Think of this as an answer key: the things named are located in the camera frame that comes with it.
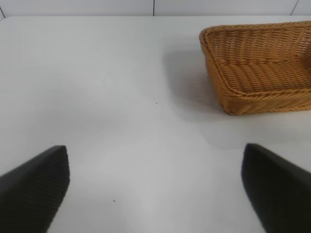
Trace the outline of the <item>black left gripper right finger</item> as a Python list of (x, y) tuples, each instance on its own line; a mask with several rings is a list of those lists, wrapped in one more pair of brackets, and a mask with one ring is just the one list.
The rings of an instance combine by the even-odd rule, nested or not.
[(259, 145), (245, 146), (242, 184), (267, 233), (311, 231), (311, 174)]

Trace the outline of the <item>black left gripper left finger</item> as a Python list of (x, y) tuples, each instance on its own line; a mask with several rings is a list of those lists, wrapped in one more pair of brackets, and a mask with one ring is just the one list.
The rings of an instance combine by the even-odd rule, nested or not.
[(46, 233), (70, 183), (66, 146), (53, 146), (0, 177), (0, 231)]

